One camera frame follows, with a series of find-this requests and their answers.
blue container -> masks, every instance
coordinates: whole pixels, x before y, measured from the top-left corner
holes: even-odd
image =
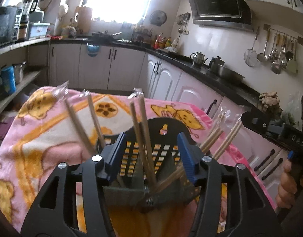
[[[16,91],[14,68],[13,66],[5,67],[1,70],[2,84],[7,94],[13,94]]]

metal screw head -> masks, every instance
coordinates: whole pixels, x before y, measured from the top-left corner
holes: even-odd
[[[212,161],[212,158],[209,157],[209,156],[204,156],[204,157],[202,158],[202,160],[203,160],[204,162],[211,162],[211,161]]]
[[[242,164],[242,163],[239,163],[239,164],[237,164],[236,166],[237,166],[237,168],[240,169],[240,170],[244,170],[244,169],[246,168],[246,166],[245,166],[244,164]]]
[[[58,164],[58,168],[63,169],[67,166],[67,164],[65,162],[61,162]]]
[[[92,161],[95,161],[95,162],[98,162],[98,161],[100,161],[102,159],[102,157],[100,156],[100,155],[94,155],[93,157],[92,157]]]

microwave oven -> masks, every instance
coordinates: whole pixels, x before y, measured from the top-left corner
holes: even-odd
[[[252,30],[251,10],[244,0],[189,0],[193,23]]]
[[[17,41],[21,14],[17,6],[0,7],[0,45]]]

range hood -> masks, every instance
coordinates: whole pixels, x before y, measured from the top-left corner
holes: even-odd
[[[193,23],[252,30],[251,10],[244,0],[189,0]]]

black countertop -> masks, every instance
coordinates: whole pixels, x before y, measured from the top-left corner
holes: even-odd
[[[205,67],[197,68],[192,66],[192,63],[186,60],[179,60],[179,59],[173,59],[169,56],[166,56],[160,52],[157,52],[157,50],[153,49],[146,49],[141,46],[126,43],[126,42],[94,42],[91,39],[87,38],[77,38],[77,39],[62,39],[62,40],[52,40],[51,41],[54,44],[60,44],[60,43],[81,43],[81,44],[93,44],[93,45],[105,45],[105,46],[111,46],[111,47],[123,47],[133,50],[139,50],[144,51],[147,53],[150,53],[164,61],[167,61],[176,67],[182,69],[184,72],[188,73],[189,75],[195,77],[197,80],[201,81],[203,84],[206,84],[208,87],[213,89],[218,94],[227,97],[237,105],[244,105],[251,107],[252,110],[259,111],[257,109],[257,102],[259,98],[259,93],[249,86],[245,84],[241,84],[239,86],[234,86],[233,84],[225,81],[224,79],[220,78],[219,76],[212,73],[210,70],[208,70]]]

